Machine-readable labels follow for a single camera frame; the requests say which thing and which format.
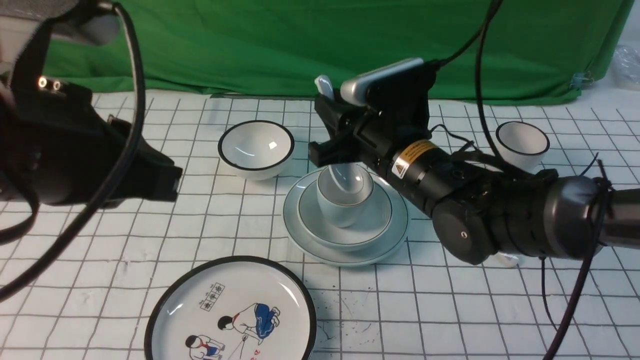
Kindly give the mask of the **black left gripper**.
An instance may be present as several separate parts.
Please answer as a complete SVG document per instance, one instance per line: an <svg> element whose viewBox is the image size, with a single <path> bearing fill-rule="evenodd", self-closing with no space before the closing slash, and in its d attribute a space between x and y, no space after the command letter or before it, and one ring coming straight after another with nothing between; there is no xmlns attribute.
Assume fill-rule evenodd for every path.
<svg viewBox="0 0 640 360"><path fill-rule="evenodd" d="M1 119L1 162L29 183L41 203L53 207L89 202L119 159L131 123L103 119L92 107L93 93L64 83L59 91L11 90L14 107ZM144 139L106 205L126 199L174 202L181 167Z"/></svg>

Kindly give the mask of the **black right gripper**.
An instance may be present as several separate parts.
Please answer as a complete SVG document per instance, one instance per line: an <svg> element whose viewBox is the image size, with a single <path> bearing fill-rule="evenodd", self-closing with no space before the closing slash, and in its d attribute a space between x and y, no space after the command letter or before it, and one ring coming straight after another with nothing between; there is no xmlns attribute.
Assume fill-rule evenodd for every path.
<svg viewBox="0 0 640 360"><path fill-rule="evenodd" d="M388 164L409 139L426 136L429 123L428 93L437 77L436 61L424 61L417 71L377 89L370 105L352 105L342 99L316 95L314 110L329 140L311 142L308 159L320 168L363 162L378 168Z"/></svg>

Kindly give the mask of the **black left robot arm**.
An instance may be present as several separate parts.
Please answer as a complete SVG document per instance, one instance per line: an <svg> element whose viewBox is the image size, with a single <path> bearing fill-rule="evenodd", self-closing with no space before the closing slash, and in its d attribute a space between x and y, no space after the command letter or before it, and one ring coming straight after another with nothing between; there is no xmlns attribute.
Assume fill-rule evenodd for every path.
<svg viewBox="0 0 640 360"><path fill-rule="evenodd" d="M142 137L146 80L133 20L110 0L3 0L4 18L37 20L13 68L1 84L1 200L70 207L89 204L105 190L98 208L126 199L174 202L183 169ZM123 27L134 87L134 116L103 119L84 86L44 75L54 34L80 40L92 27L109 43Z"/></svg>

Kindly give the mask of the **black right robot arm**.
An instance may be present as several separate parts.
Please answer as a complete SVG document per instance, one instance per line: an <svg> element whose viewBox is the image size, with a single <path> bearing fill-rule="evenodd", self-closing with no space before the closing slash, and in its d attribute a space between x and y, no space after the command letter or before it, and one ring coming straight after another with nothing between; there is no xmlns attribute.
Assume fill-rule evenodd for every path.
<svg viewBox="0 0 640 360"><path fill-rule="evenodd" d="M431 140L428 92L439 60L409 58L334 89L314 83L329 141L311 142L316 167L362 163L432 219L458 260L496 253L583 260L604 246L639 248L639 191L610 191L603 177L528 173L487 153L446 153Z"/></svg>

